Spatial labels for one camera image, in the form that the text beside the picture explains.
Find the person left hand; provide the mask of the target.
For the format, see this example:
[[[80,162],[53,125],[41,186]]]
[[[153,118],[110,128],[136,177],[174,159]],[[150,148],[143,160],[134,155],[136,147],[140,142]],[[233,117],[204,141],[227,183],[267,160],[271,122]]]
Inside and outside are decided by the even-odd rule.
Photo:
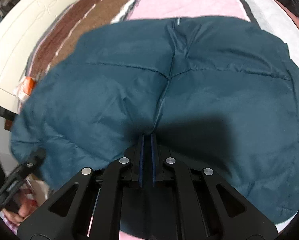
[[[28,199],[26,195],[19,197],[20,207],[17,213],[3,209],[4,216],[13,224],[20,225],[25,221],[37,208],[37,203],[33,199]]]

